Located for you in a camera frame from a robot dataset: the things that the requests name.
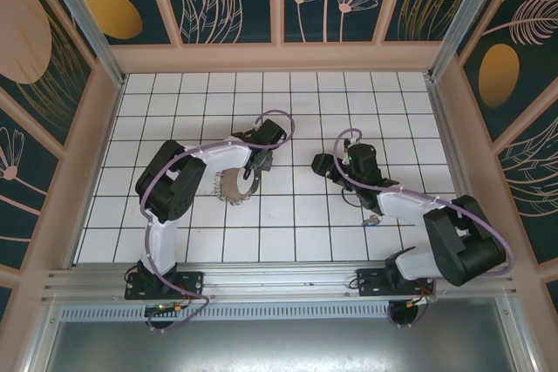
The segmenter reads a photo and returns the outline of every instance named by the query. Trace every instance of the small metal part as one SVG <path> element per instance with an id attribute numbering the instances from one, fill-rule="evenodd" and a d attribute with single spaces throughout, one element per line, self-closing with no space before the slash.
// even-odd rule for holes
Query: small metal part
<path id="1" fill-rule="evenodd" d="M 245 200 L 249 200 L 255 191 L 260 187 L 260 179 L 262 178 L 262 169 L 255 169 L 254 180 L 252 185 L 245 192 L 241 193 L 238 188 L 238 174 L 243 169 L 227 169 L 217 173 L 215 178 L 215 194 L 220 200 L 230 203 L 231 205 L 240 205 Z"/>
<path id="2" fill-rule="evenodd" d="M 380 222 L 380 218 L 377 215 L 372 214 L 368 220 L 363 221 L 362 225 L 366 227 L 370 224 L 377 224 L 378 222 Z"/>

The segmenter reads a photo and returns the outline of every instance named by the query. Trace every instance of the gray metal floor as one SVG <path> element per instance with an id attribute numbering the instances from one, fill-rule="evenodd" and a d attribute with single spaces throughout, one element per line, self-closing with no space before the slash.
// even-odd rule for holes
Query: gray metal floor
<path id="1" fill-rule="evenodd" d="M 51 372 L 515 370 L 495 303 L 440 301 L 412 328 L 385 318 L 198 321 L 168 335 L 141 323 L 64 323 Z"/>

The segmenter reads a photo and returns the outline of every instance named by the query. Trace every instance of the grid tile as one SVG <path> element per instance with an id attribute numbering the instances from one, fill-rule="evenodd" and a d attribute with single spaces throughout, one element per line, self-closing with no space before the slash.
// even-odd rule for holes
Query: grid tile
<path id="1" fill-rule="evenodd" d="M 165 140 L 210 144 L 231 130 L 252 129 L 256 116 L 270 108 L 295 115 L 295 139 L 274 151 L 271 172 L 262 173 L 260 189 L 239 206 L 218 200 L 214 173 L 204 175 L 179 221 L 177 260 L 383 260 L 401 249 L 402 238 L 404 244 L 424 239 L 388 216 L 379 227 L 360 227 L 370 211 L 348 206 L 341 186 L 310 167 L 316 154 L 332 153 L 338 133 L 355 127 L 364 132 L 363 142 L 376 147 L 385 177 L 453 199 L 421 78 L 366 71 L 131 75 L 76 261 L 139 259 L 146 220 L 135 183 Z M 283 117 L 272 119 L 286 128 Z M 339 148 L 341 155 L 343 143 Z M 354 193 L 345 195 L 359 203 Z"/>

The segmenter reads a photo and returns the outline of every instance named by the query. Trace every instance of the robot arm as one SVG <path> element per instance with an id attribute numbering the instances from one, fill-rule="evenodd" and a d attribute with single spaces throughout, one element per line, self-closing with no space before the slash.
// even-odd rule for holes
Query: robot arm
<path id="1" fill-rule="evenodd" d="M 146 203 L 146 210 L 153 216 L 149 247 L 154 264 L 161 274 L 175 269 L 174 248 L 179 219 L 192 205 L 201 179 L 232 168 L 244 167 L 245 175 L 255 169 L 268 171 L 271 168 L 272 151 L 252 149 L 248 144 L 274 145 L 285 136 L 285 131 L 279 125 L 267 119 L 257 130 L 235 133 L 222 141 L 222 145 L 204 152 L 194 152 L 171 166 L 170 172 L 155 185 Z M 189 148 L 196 147 L 185 147 L 172 140 L 163 144 L 139 177 L 136 184 L 139 200 L 161 168 Z M 147 270 L 146 276 L 153 274 L 146 254 L 141 257 L 141 269 Z"/>
<path id="2" fill-rule="evenodd" d="M 345 156 L 338 162 L 355 181 L 380 187 L 398 183 L 382 177 L 372 145 L 345 140 L 344 149 Z M 393 192 L 380 193 L 355 186 L 337 170 L 331 154 L 317 154 L 312 170 L 354 191 L 365 209 L 426 230 L 429 247 L 407 248 L 385 261 L 387 280 L 393 288 L 405 281 L 438 277 L 445 278 L 454 286 L 461 286 L 506 260 L 503 246 L 483 226 L 459 217 L 456 211 L 436 200 L 404 193 L 396 187 L 391 188 Z M 487 221 L 474 198 L 464 195 L 452 203 Z"/>

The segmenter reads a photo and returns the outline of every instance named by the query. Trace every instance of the white grid floor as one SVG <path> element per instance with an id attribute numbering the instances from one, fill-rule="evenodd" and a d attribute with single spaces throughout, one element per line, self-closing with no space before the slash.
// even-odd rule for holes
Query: white grid floor
<path id="1" fill-rule="evenodd" d="M 446 156 L 420 73 L 244 72 L 133 74 L 119 108 L 76 262 L 135 262 L 146 221 L 134 187 L 167 139 L 184 145 L 252 128 L 268 109 L 292 112 L 294 140 L 274 153 L 257 193 L 239 206 L 213 195 L 207 176 L 180 220 L 179 261 L 383 260 L 428 241 L 426 232 L 347 205 L 341 187 L 315 175 L 315 154 L 332 152 L 348 127 L 373 144 L 385 177 L 454 198 Z M 273 117 L 285 129 L 285 118 Z"/>

